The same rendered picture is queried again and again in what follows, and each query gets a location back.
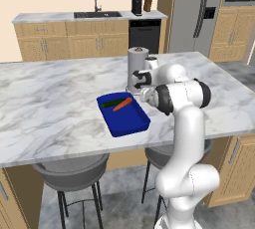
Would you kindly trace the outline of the grey fridge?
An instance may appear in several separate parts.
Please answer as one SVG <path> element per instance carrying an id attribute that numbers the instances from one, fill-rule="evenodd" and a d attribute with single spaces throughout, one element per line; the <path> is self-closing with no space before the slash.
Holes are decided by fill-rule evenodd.
<path id="1" fill-rule="evenodd" d="M 209 56 L 221 0 L 174 0 L 168 51 Z"/>

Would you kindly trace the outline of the black sink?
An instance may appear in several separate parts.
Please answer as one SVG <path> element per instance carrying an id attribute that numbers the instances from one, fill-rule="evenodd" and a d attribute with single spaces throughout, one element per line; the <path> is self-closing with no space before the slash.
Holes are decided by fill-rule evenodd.
<path id="1" fill-rule="evenodd" d="M 121 17 L 118 11 L 99 11 L 99 12 L 74 12 L 74 18 L 111 18 Z"/>

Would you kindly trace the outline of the blue rectangular tray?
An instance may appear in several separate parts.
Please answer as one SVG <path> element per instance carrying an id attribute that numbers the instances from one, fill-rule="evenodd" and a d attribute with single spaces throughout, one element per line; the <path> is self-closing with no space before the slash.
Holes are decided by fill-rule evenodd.
<path id="1" fill-rule="evenodd" d="M 126 107 L 114 112 L 114 106 L 104 108 L 103 104 L 116 100 L 132 98 L 132 102 Z M 137 103 L 131 93 L 120 92 L 106 94 L 97 97 L 99 109 L 113 137 L 119 137 L 147 130 L 150 119 Z"/>

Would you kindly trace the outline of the tall wooden cupboard run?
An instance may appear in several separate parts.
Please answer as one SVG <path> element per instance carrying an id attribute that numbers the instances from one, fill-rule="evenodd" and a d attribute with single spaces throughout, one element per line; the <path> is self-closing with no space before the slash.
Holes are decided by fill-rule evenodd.
<path id="1" fill-rule="evenodd" d="M 241 61 L 254 24 L 254 6 L 220 7 L 209 59 L 213 62 Z"/>

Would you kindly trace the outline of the white paper towel roll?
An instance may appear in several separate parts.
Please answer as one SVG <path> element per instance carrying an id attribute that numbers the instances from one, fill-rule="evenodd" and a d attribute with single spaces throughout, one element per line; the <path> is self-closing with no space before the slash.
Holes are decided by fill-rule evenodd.
<path id="1" fill-rule="evenodd" d="M 137 89 L 132 83 L 132 73 L 144 69 L 144 60 L 148 56 L 148 49 L 143 47 L 132 47 L 127 53 L 127 89 L 130 93 L 138 95 Z"/>

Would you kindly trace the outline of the wooden base cupboard run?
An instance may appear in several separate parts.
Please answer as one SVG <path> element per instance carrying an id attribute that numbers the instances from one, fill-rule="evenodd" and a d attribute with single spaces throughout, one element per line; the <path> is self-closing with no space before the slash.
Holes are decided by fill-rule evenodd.
<path id="1" fill-rule="evenodd" d="M 14 28 L 25 62 L 128 53 L 128 20 L 19 23 Z"/>

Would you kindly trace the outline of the wooden island cupboard door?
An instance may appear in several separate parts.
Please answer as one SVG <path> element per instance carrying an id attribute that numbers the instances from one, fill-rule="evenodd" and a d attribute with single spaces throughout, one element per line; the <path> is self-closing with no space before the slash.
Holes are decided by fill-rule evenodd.
<path id="1" fill-rule="evenodd" d="M 29 229 L 3 168 L 0 168 L 0 181 L 9 197 L 5 201 L 0 193 L 0 229 Z"/>
<path id="2" fill-rule="evenodd" d="M 204 204 L 211 208 L 245 201 L 255 187 L 255 133 L 239 135 L 241 141 L 231 164 L 229 159 L 238 136 L 228 141 L 223 161 L 218 169 L 219 187 L 211 192 Z"/>

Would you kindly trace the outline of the dark green cucumber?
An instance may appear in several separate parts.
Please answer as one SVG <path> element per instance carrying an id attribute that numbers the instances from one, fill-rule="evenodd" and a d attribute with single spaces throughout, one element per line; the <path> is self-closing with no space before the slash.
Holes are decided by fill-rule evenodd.
<path id="1" fill-rule="evenodd" d="M 122 103 L 125 99 L 117 99 L 117 100 L 112 100 L 109 102 L 105 102 L 102 104 L 102 108 L 110 108 L 110 107 L 116 107 L 120 103 Z"/>

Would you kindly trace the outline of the black coffee machine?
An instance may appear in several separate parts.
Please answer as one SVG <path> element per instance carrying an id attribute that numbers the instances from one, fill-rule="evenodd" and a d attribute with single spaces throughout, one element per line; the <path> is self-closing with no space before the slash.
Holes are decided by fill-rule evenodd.
<path id="1" fill-rule="evenodd" d="M 142 5 L 142 0 L 131 0 L 131 11 L 136 16 L 141 16 L 141 5 Z"/>

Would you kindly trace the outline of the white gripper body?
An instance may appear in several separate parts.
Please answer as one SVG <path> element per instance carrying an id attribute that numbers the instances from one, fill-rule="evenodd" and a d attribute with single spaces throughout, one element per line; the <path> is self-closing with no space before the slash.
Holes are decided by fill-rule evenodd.
<path id="1" fill-rule="evenodd" d="M 155 92 L 154 87 L 142 88 L 139 94 L 140 101 L 142 103 L 148 103 L 150 105 L 154 105 L 155 104 L 154 92 Z"/>

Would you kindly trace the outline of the orange carrot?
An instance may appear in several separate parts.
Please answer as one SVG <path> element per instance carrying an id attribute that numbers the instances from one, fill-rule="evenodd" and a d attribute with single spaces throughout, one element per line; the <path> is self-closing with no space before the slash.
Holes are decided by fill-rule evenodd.
<path id="1" fill-rule="evenodd" d="M 120 104 L 114 107 L 113 112 L 123 109 L 127 105 L 131 104 L 131 102 L 132 102 L 132 97 L 127 97 L 124 101 L 122 101 Z"/>

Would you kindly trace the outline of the grey bar stool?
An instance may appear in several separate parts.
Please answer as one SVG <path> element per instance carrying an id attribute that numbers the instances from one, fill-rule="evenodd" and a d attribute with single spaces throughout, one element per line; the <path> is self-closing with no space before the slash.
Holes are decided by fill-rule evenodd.
<path id="1" fill-rule="evenodd" d="M 214 140 L 212 139 L 206 139 L 204 142 L 204 155 L 209 152 L 214 144 Z M 147 165 L 146 165 L 146 172 L 145 172 L 145 178 L 143 183 L 143 190 L 142 190 L 142 196 L 141 196 L 141 203 L 144 202 L 145 194 L 149 191 L 152 191 L 154 188 L 147 188 L 147 180 L 148 180 L 148 174 L 150 165 L 152 164 L 157 169 L 162 169 L 168 160 L 170 159 L 172 153 L 173 153 L 173 144 L 171 145 L 163 145 L 163 146 L 156 146 L 156 147 L 147 147 L 145 150 L 145 156 L 147 158 Z M 163 198 L 159 195 L 158 201 L 157 201 L 157 207 L 156 207 L 156 213 L 155 213 L 155 220 L 154 225 L 157 222 L 159 218 L 159 211 L 161 207 L 161 203 L 163 203 L 164 207 L 166 208 L 166 204 L 163 200 Z"/>
<path id="2" fill-rule="evenodd" d="M 33 164 L 44 182 L 57 191 L 62 229 L 66 229 L 65 218 L 69 216 L 68 207 L 71 206 L 66 201 L 65 193 L 88 187 L 93 190 L 100 229 L 104 229 L 100 178 L 106 172 L 109 156 L 105 153 Z"/>

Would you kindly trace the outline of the black dishwasher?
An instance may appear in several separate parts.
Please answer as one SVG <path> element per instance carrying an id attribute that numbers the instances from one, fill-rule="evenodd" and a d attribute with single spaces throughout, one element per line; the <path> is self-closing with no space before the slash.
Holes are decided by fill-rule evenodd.
<path id="1" fill-rule="evenodd" d="M 151 54 L 158 53 L 160 36 L 160 19 L 141 19 L 129 21 L 128 46 L 143 47 Z"/>

